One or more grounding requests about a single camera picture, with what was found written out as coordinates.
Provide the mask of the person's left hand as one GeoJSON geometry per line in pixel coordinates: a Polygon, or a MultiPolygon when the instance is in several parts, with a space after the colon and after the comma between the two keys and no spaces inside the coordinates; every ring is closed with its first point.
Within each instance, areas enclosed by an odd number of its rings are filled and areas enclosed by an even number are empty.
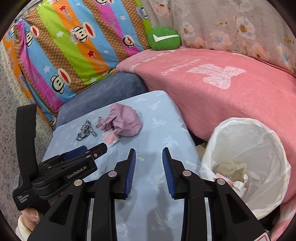
{"type": "Polygon", "coordinates": [[[26,208],[21,211],[21,214],[25,227],[32,232],[41,219],[39,212],[33,208],[26,208]]]}

